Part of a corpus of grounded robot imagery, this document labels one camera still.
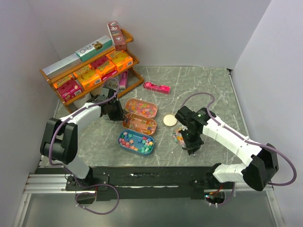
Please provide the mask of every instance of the floor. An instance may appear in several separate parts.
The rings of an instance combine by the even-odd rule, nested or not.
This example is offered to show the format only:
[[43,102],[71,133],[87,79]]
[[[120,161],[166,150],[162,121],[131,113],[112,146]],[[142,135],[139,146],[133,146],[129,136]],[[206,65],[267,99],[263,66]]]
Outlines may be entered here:
[[[97,119],[89,124],[79,135],[78,155],[89,166],[212,166],[215,163],[236,164],[241,161],[230,151],[210,138],[202,136],[205,144],[196,156],[189,156],[180,145],[172,140],[173,127],[163,123],[163,117],[175,114],[182,102],[196,92],[209,92],[215,96],[212,106],[215,112],[228,125],[245,135],[244,125],[226,69],[203,67],[154,67],[137,66],[135,69],[144,77],[158,85],[171,86],[169,95],[137,87],[120,101],[125,105],[129,98],[138,98],[155,103],[158,106],[155,118],[158,127],[153,136],[154,152],[145,157],[121,149],[117,143],[120,132],[124,129],[121,122],[108,122]],[[186,106],[193,111],[206,107],[210,97],[199,95],[189,99]],[[68,115],[63,106],[58,109],[57,118]],[[43,158],[42,166],[47,166]]]

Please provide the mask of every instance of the white wall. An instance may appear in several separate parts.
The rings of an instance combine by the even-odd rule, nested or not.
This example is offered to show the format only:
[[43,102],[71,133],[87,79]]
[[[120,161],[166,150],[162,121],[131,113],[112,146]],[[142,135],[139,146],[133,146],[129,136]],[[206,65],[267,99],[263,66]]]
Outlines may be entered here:
[[[253,139],[270,142],[295,164],[294,184],[275,187],[287,226],[302,226],[303,1],[272,0],[232,72]],[[291,179],[282,159],[273,182]]]
[[117,20],[142,65],[233,69],[270,0],[28,0],[64,58]]
[[0,226],[11,226],[25,182],[39,162],[56,98],[39,69],[59,60],[24,0],[0,3]]

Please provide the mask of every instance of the teal box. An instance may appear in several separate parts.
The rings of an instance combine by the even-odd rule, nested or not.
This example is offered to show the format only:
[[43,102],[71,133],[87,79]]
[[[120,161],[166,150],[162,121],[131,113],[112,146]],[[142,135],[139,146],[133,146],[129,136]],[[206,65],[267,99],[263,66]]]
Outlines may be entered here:
[[113,45],[111,38],[107,35],[97,39],[96,41],[92,42],[89,45],[81,48],[80,50],[76,51],[76,54],[79,56],[81,61],[87,61],[88,59],[94,57],[98,53],[103,52],[107,48]]

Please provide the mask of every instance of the pink candy box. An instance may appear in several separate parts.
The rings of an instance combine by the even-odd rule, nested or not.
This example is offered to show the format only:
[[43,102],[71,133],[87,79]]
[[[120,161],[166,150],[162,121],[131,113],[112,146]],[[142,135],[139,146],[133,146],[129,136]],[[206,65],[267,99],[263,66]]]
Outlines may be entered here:
[[104,80],[106,80],[106,79],[112,77],[112,76],[115,75],[116,73],[117,73],[116,70],[111,71],[110,73],[108,73],[108,74],[106,74],[105,76],[103,76],[103,77],[101,78],[101,80],[104,81]]
[[119,81],[119,89],[126,89],[127,84],[127,71],[121,73]]
[[165,85],[155,85],[152,84],[151,82],[145,82],[143,84],[143,87],[147,90],[151,90],[151,91],[157,91],[157,92],[161,92],[164,94],[169,94],[170,93],[170,87],[169,86],[165,86]]
[[93,61],[90,65],[96,69],[98,66],[102,65],[104,62],[106,62],[108,58],[106,56],[102,56],[101,58],[98,58],[97,60]]
[[63,100],[66,102],[76,95],[82,92],[82,88],[79,84],[73,79],[68,80],[66,83],[57,88],[57,91],[60,93]]

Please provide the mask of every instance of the wooden display rack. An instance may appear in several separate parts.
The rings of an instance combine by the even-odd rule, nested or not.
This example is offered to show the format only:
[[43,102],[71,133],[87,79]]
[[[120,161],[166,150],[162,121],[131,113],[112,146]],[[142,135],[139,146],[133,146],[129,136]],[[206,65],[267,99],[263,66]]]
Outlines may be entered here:
[[[121,29],[121,32],[122,32],[122,34],[123,34],[123,36],[124,36],[124,39],[125,39],[125,42],[126,42],[126,43],[129,43],[129,42],[134,41],[133,36],[132,36],[129,32],[127,32],[127,31],[124,30],[124,29]],[[130,92],[130,91],[133,90],[135,87],[139,86],[140,84],[142,84],[142,83],[144,82],[144,78],[143,78],[140,74],[138,74],[138,73],[136,72],[136,70],[134,70],[134,65],[136,65],[136,64],[139,63],[139,59],[138,59],[136,56],[134,56],[134,55],[128,50],[127,45],[126,45],[126,49],[127,49],[127,50],[126,50],[125,52],[126,52],[129,56],[131,56],[131,57],[133,58],[133,64],[130,65],[128,68],[126,68],[124,71],[129,70],[129,71],[131,72],[131,74],[133,74],[135,77],[138,78],[139,81],[136,82],[135,84],[133,84],[133,85],[127,87],[127,88],[124,89],[122,92],[120,92],[120,93],[118,94],[118,97],[122,97],[123,95],[125,95],[125,94],[128,93],[128,92]],[[70,113],[72,113],[72,111],[71,111],[70,108],[69,108],[69,105],[72,104],[74,101],[76,101],[76,100],[82,98],[83,96],[85,96],[88,92],[90,92],[90,91],[92,91],[92,90],[94,90],[94,89],[96,89],[96,88],[102,86],[103,83],[104,83],[104,81],[102,81],[101,83],[96,84],[95,86],[91,87],[91,88],[88,89],[88,90],[82,91],[82,93],[80,93],[79,95],[75,96],[74,98],[72,98],[72,99],[70,99],[69,101],[66,101],[66,102],[62,99],[62,97],[61,97],[61,95],[59,94],[59,92],[58,92],[58,91],[56,90],[56,88],[53,86],[53,83],[54,83],[54,82],[57,82],[58,80],[62,79],[63,77],[66,77],[66,76],[72,74],[73,72],[75,72],[75,71],[79,70],[80,68],[82,68],[82,67],[88,65],[89,63],[91,63],[91,62],[97,60],[98,58],[102,57],[103,55],[112,52],[113,50],[115,50],[115,47],[114,47],[114,46],[112,46],[111,48],[106,49],[105,51],[103,51],[103,52],[97,54],[96,56],[90,58],[89,60],[87,60],[87,61],[81,63],[80,65],[77,65],[77,66],[73,67],[72,69],[70,69],[70,70],[68,70],[68,71],[66,71],[66,72],[64,72],[64,73],[62,73],[62,74],[60,74],[59,76],[57,76],[57,77],[55,77],[55,78],[53,78],[53,79],[49,79],[49,78],[47,77],[47,75],[43,72],[43,70],[40,70],[40,73],[41,73],[42,76],[46,79],[46,81],[48,82],[48,84],[49,84],[49,86],[52,88],[52,90],[55,92],[55,94],[58,96],[58,98],[59,98],[59,100],[62,102],[63,106],[64,106]],[[112,78],[112,77],[116,77],[117,75],[119,75],[120,73],[122,73],[122,72],[124,72],[124,71],[117,72],[115,75],[111,76],[111,78]]]

